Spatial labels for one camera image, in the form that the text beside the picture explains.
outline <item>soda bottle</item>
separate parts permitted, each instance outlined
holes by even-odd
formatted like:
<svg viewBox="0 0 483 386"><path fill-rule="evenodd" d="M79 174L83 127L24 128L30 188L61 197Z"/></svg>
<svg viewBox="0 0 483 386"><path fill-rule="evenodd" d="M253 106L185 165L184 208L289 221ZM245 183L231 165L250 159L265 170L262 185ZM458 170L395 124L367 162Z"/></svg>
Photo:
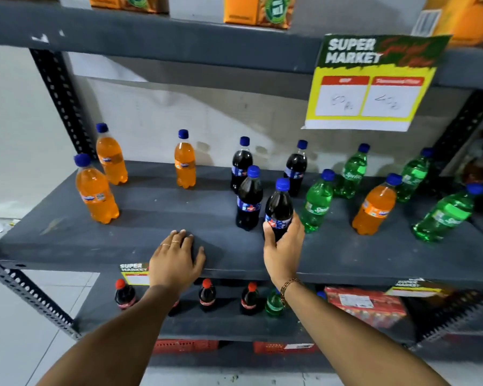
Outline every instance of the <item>soda bottle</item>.
<svg viewBox="0 0 483 386"><path fill-rule="evenodd" d="M252 281L241 294L240 312L251 316L258 311L258 285Z"/></svg>
<svg viewBox="0 0 483 386"><path fill-rule="evenodd" d="M483 194L483 184L470 183L457 194L441 199L424 219L413 226L415 237L433 242L444 238L454 227L470 217L474 198Z"/></svg>
<svg viewBox="0 0 483 386"><path fill-rule="evenodd" d="M123 160L122 149L116 139L109 134L108 125L97 123L97 155L105 176L114 185L127 181L127 169Z"/></svg>
<svg viewBox="0 0 483 386"><path fill-rule="evenodd" d="M179 130L179 138L188 139L188 130ZM195 151L188 142L180 142L175 147L175 171L177 185L183 188L193 187L197 180L195 173Z"/></svg>
<svg viewBox="0 0 483 386"><path fill-rule="evenodd" d="M91 218L101 223L118 218L120 212L105 175L91 166L91 158L85 153L76 155L74 161L79 167L75 184Z"/></svg>
<svg viewBox="0 0 483 386"><path fill-rule="evenodd" d="M288 194L289 189L289 179L284 177L277 179L276 191L268 198L265 207L265 221L272 227L276 241L286 233L294 214L294 207Z"/></svg>
<svg viewBox="0 0 483 386"><path fill-rule="evenodd" d="M304 150L308 147L308 141L299 139L297 143L299 151L293 153L286 162L286 169L284 170L284 177L290 178L290 196L297 196L301 188L302 178L308 166L308 159Z"/></svg>
<svg viewBox="0 0 483 386"><path fill-rule="evenodd" d="M136 303L136 292L133 286L125 283L123 279L118 279L115 286L116 294L114 300L120 309L127 309Z"/></svg>
<svg viewBox="0 0 483 386"><path fill-rule="evenodd" d="M240 150L234 153L233 168L231 170L231 189L235 194L238 194L240 184L247 178L247 169L252 165L252 153L249 146L250 138L241 137L240 145L243 146Z"/></svg>
<svg viewBox="0 0 483 386"><path fill-rule="evenodd" d="M202 287L199 292L200 307L203 311L210 311L213 309L213 305L216 300L216 289L211 283L210 279L204 279L202 281Z"/></svg>
<svg viewBox="0 0 483 386"><path fill-rule="evenodd" d="M333 199L333 180L335 180L335 172L331 169L324 169L320 180L309 188L301 214L301 221L306 233L314 232L322 225L324 215L328 212L331 199Z"/></svg>
<svg viewBox="0 0 483 386"><path fill-rule="evenodd" d="M236 225L247 231L253 229L259 222L259 210L263 199L263 186L259 180L259 167L251 165L247 169L247 178L238 191L238 213Z"/></svg>
<svg viewBox="0 0 483 386"><path fill-rule="evenodd" d="M370 191L361 205L360 211L352 221L352 227L358 234L371 236L396 204L395 187L401 183L401 177L390 173L386 181Z"/></svg>
<svg viewBox="0 0 483 386"><path fill-rule="evenodd" d="M432 155L432 148L423 148L417 158L406 164L401 173L403 182L396 188L398 201L407 202L411 198L417 187L427 175L427 170L430 168L429 159Z"/></svg>
<svg viewBox="0 0 483 386"><path fill-rule="evenodd" d="M367 153L370 145L360 144L358 151L348 159L341 172L341 179L335 187L335 195L351 199L356 194L361 179L367 171Z"/></svg>
<svg viewBox="0 0 483 386"><path fill-rule="evenodd" d="M271 316L277 317L283 313L284 306L281 302L281 292L278 288L271 290L267 297L267 303L265 305L265 311Z"/></svg>

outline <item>green soda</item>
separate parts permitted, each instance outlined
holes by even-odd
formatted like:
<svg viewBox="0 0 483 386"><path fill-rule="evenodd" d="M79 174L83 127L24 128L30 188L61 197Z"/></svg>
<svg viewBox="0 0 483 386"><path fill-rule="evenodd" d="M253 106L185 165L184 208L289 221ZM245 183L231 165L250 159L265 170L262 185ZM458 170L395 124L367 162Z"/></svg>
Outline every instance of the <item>green soda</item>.
<svg viewBox="0 0 483 386"><path fill-rule="evenodd" d="M281 302L281 292L277 288L270 291L270 294L267 297L265 310L268 314L274 317L278 317L283 313L284 306Z"/></svg>
<svg viewBox="0 0 483 386"><path fill-rule="evenodd" d="M367 153L370 145L362 143L355 155L348 159L343 167L341 179L336 185L335 195L351 199L356 194L361 179L367 171Z"/></svg>
<svg viewBox="0 0 483 386"><path fill-rule="evenodd" d="M333 199L332 181L335 180L335 176L331 169L324 169L321 179L309 188L301 214L301 222L306 233L314 232L322 225L324 215L328 212Z"/></svg>
<svg viewBox="0 0 483 386"><path fill-rule="evenodd" d="M427 175L430 168L430 157L433 155L432 148L423 148L420 155L411 160L404 167L401 176L403 182L396 187L397 200L407 202Z"/></svg>
<svg viewBox="0 0 483 386"><path fill-rule="evenodd" d="M467 184L465 190L441 199L424 219L412 227L415 237L427 241L439 241L454 227L470 217L474 198L483 194L483 184Z"/></svg>

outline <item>hand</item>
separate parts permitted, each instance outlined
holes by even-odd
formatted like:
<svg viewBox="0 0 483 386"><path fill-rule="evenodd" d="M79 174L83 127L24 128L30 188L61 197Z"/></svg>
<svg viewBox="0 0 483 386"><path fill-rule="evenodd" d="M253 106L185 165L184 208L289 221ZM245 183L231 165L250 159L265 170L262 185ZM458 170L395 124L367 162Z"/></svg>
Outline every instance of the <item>hand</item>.
<svg viewBox="0 0 483 386"><path fill-rule="evenodd" d="M199 278L206 255L204 247L201 246L193 264L192 244L193 235L186 237L186 230L183 229L179 233L173 230L150 258L150 286L163 285L180 294Z"/></svg>
<svg viewBox="0 0 483 386"><path fill-rule="evenodd" d="M263 223L263 231L265 232L265 246L263 247L265 267L272 283L281 289L288 280L296 277L304 241L304 226L294 211L288 230L277 243L268 222Z"/></svg>

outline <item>gray shelf board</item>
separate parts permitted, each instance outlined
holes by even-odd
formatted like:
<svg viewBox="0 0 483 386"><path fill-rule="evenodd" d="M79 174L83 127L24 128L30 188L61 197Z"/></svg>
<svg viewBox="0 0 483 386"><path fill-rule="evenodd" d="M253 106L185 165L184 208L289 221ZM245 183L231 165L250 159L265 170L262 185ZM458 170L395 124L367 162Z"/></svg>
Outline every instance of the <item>gray shelf board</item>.
<svg viewBox="0 0 483 386"><path fill-rule="evenodd" d="M175 184L172 164L127 162L129 181L112 186L120 217L108 225L91 220L70 175L0 239L0 263L7 268L118 271L121 263L147 262L172 229L195 236L206 249L203 277L267 280L263 230L235 225L236 195L230 168L197 167L197 185ZM264 204L281 171L262 171ZM307 173L294 205L318 174ZM455 287L483 288L483 234L464 222L440 243L417 240L410 226L434 200L398 204L374 236L350 226L367 192L379 179L366 177L352 200L333 199L318 232L306 235L299 275L309 283L392 285L397 279L443 281Z"/></svg>

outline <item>orange soda bottle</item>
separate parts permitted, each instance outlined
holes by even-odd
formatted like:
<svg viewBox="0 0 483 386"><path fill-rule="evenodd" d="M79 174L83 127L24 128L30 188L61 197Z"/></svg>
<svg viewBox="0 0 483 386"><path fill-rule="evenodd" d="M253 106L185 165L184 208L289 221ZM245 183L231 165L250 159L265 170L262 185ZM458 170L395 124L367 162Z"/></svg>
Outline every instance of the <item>orange soda bottle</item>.
<svg viewBox="0 0 483 386"><path fill-rule="evenodd" d="M188 130L179 130L179 138L188 139ZM177 185L183 188L193 187L197 181L195 173L195 151L188 142L180 142L175 147L175 171Z"/></svg>
<svg viewBox="0 0 483 386"><path fill-rule="evenodd" d="M352 227L358 234L372 236L379 225L396 205L395 187L402 182L402 177L390 173L386 181L370 191L360 207L360 211L352 221Z"/></svg>
<svg viewBox="0 0 483 386"><path fill-rule="evenodd" d="M101 223L118 218L120 212L105 175L91 166L91 158L85 153L76 155L74 161L79 167L75 184L91 218Z"/></svg>
<svg viewBox="0 0 483 386"><path fill-rule="evenodd" d="M109 182L114 185L127 181L127 169L122 149L116 139L109 134L108 125L97 123L97 155Z"/></svg>

